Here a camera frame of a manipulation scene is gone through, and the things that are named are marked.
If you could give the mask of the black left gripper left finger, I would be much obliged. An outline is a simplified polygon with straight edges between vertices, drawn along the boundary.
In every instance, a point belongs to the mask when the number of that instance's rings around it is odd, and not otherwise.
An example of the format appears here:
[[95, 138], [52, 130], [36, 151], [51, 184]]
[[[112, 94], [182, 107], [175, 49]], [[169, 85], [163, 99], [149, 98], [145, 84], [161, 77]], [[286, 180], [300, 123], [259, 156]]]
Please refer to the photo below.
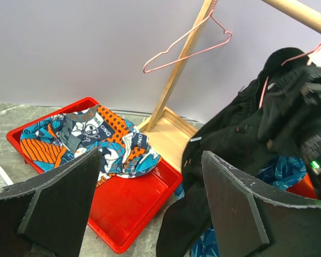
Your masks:
[[0, 256], [40, 246], [78, 256], [89, 219], [101, 153], [97, 148], [24, 182], [0, 189]]

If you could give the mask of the blue leaf print shorts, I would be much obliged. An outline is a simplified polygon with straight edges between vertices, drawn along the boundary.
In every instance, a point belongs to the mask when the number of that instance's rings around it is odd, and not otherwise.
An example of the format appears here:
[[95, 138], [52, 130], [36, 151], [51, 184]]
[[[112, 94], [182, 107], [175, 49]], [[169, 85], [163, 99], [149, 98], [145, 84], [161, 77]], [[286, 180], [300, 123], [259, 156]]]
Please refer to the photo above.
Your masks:
[[[307, 169], [304, 161], [296, 157], [275, 157], [266, 167], [260, 169], [257, 178], [282, 190], [287, 190], [300, 182]], [[219, 257], [219, 249], [213, 225], [209, 226], [192, 245], [190, 256]]]

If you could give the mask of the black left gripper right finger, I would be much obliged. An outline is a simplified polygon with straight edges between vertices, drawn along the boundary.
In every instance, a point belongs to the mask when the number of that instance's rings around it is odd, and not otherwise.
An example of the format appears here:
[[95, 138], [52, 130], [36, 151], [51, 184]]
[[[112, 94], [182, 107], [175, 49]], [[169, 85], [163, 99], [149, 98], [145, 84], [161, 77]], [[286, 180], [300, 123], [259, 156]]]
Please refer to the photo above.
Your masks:
[[273, 187], [209, 151], [202, 171], [221, 256], [321, 256], [321, 200]]

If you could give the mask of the black shorts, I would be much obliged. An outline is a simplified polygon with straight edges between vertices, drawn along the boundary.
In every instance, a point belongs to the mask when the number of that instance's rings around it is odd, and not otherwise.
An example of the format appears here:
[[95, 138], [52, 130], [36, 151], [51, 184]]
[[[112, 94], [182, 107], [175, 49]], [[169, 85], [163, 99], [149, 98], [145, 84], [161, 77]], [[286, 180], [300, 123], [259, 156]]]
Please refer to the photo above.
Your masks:
[[164, 214], [157, 256], [184, 256], [212, 225], [201, 166], [205, 150], [256, 177], [275, 157], [299, 158], [297, 151], [289, 155], [270, 153], [266, 144], [257, 140], [257, 131], [263, 113], [258, 105], [266, 77], [269, 76], [268, 93], [279, 78], [306, 65], [307, 56], [281, 66], [285, 60], [302, 53], [294, 47], [273, 52], [259, 75], [189, 140], [181, 160], [183, 181], [175, 191], [176, 202]]

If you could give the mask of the orange blue patterned shorts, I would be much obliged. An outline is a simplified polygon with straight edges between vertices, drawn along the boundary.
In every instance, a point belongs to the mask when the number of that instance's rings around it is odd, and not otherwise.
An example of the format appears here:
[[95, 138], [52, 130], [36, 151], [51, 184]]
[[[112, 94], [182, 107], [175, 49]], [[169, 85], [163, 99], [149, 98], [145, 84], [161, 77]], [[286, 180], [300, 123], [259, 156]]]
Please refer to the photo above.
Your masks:
[[102, 155], [98, 186], [114, 176], [143, 176], [162, 159], [134, 123], [100, 104], [57, 114], [25, 128], [20, 146], [44, 172], [97, 148]]

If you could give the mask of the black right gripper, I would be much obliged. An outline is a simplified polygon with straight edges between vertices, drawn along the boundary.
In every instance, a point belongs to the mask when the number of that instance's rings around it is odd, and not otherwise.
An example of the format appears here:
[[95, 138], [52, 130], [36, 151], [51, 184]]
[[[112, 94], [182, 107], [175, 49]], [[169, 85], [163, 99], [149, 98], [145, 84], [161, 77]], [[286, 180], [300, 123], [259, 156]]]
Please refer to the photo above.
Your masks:
[[321, 67], [304, 66], [276, 81], [266, 93], [257, 138], [269, 150], [300, 145], [321, 130]]

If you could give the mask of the wooden clothes rack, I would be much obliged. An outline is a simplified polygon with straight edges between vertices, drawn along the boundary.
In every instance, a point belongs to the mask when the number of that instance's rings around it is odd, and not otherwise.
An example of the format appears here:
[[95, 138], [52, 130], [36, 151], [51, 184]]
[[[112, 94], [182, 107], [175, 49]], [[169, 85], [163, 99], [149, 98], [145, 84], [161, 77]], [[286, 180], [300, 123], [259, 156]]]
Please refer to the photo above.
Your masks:
[[[150, 87], [163, 91], [202, 1], [168, 1], [146, 60]], [[269, 55], [283, 47], [313, 49], [321, 35], [263, 1], [218, 1], [172, 87], [167, 106], [180, 116], [207, 122], [256, 78]]]

